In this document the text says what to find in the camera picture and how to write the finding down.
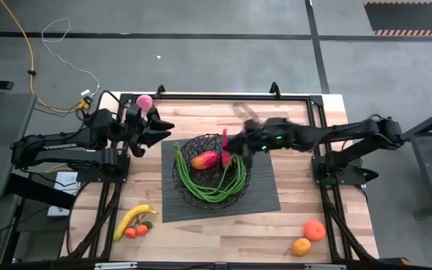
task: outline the gray mat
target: gray mat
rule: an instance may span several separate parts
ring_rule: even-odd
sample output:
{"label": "gray mat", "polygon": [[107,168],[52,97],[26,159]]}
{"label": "gray mat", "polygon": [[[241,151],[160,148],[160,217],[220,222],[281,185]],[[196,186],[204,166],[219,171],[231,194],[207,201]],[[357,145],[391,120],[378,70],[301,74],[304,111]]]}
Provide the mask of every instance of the gray mat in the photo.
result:
{"label": "gray mat", "polygon": [[253,157],[253,168],[249,186],[243,197],[235,204],[221,210],[196,208],[185,202],[175,189],[173,181],[173,144],[182,147],[189,139],[165,141],[161,145],[163,161],[163,222],[190,221],[201,218],[216,218],[230,215],[245,215],[281,210],[275,174],[269,154],[257,153]]}

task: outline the wire basket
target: wire basket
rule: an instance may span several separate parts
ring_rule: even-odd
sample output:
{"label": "wire basket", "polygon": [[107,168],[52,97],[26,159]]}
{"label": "wire basket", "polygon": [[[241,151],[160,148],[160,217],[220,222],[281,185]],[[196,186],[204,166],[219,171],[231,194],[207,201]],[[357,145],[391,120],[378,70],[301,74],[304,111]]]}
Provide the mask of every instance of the wire basket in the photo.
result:
{"label": "wire basket", "polygon": [[[224,172],[222,163],[220,162],[218,166],[213,166],[209,169],[194,169],[191,166],[191,159],[197,157],[198,155],[201,155],[203,152],[206,151],[217,152],[221,157],[223,151],[222,138],[223,137],[220,134],[206,134],[202,136],[197,136],[191,141],[186,142],[181,147],[181,153],[183,155],[184,162],[186,163],[187,171],[189,172],[191,181],[194,184],[206,188],[218,187]],[[238,202],[238,200],[245,194],[251,177],[251,170],[247,167],[245,169],[246,179],[243,188],[238,193],[228,196],[225,200],[218,203],[207,202],[194,196],[183,183],[181,176],[179,175],[176,161],[172,166],[172,180],[175,183],[175,189],[181,194],[183,199],[186,202],[190,203],[192,206],[200,209],[224,209]],[[236,170],[237,169],[235,168],[235,166],[231,166],[230,168],[228,168],[228,170],[226,171],[226,176],[221,185],[222,189],[226,188],[233,180],[237,173]]]}

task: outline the black mat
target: black mat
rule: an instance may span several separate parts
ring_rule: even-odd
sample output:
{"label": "black mat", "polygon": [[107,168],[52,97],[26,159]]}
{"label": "black mat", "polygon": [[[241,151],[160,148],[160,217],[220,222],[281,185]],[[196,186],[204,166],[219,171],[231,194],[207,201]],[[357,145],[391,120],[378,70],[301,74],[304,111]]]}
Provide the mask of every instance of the black mat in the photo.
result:
{"label": "black mat", "polygon": [[377,35],[432,35],[432,2],[368,2],[364,9]]}
{"label": "black mat", "polygon": [[165,141],[161,145],[163,161],[163,222],[190,221],[230,215],[245,215],[281,210],[275,174],[269,154],[257,153],[253,157],[250,184],[244,196],[235,204],[221,210],[203,210],[185,202],[173,182],[173,144],[182,147],[189,139]]}

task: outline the green beans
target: green beans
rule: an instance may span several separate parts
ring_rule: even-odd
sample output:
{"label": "green beans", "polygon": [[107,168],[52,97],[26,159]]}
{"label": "green beans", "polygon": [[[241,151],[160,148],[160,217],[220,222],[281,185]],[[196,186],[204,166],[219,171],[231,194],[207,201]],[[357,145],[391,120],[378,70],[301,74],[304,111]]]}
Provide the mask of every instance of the green beans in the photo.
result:
{"label": "green beans", "polygon": [[227,197],[237,194],[245,186],[246,181],[246,167],[243,162],[242,157],[232,156],[231,158],[235,160],[236,175],[232,181],[222,190],[224,178],[226,177],[228,166],[224,169],[221,181],[216,188],[213,187],[201,187],[194,184],[191,181],[191,177],[188,172],[188,167],[186,166],[185,159],[179,148],[179,144],[173,146],[175,151],[176,166],[178,167],[179,176],[184,184],[184,186],[198,199],[204,200],[208,203],[220,203],[224,201]]}

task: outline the wooden table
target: wooden table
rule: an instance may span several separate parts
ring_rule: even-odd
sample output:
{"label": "wooden table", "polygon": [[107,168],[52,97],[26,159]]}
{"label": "wooden table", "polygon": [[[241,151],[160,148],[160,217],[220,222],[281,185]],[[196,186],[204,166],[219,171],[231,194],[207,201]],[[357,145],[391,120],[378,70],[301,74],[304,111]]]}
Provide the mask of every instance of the wooden table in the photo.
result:
{"label": "wooden table", "polygon": [[[339,94],[323,95],[328,125],[347,123],[343,98]],[[301,101],[245,102],[261,119],[287,117],[309,125],[306,105]],[[160,100],[155,101],[163,120],[175,124],[167,140],[188,139],[206,133],[229,134],[242,129],[231,101]],[[105,95],[101,107],[114,112],[118,104]],[[340,149],[342,143],[335,143]],[[306,221],[324,223],[319,189],[314,184],[309,153],[291,150],[271,151],[281,211],[216,217],[202,220],[162,223],[161,216],[161,144],[154,145],[142,158],[131,157],[130,175],[124,184],[118,207],[119,221],[127,210],[139,204],[149,204],[160,212],[147,215],[154,229],[142,238],[123,238],[113,243],[111,260],[126,261],[220,261],[246,263],[328,263],[327,239],[314,242],[305,257],[290,255],[293,242],[303,236]],[[367,251],[377,257],[377,247],[368,206],[362,192],[355,187],[341,186],[346,222]],[[101,184],[91,183],[76,201],[70,220],[70,242],[74,248],[95,221]],[[340,254],[343,254],[341,234],[334,225]],[[107,224],[101,230],[100,249],[104,246]]]}

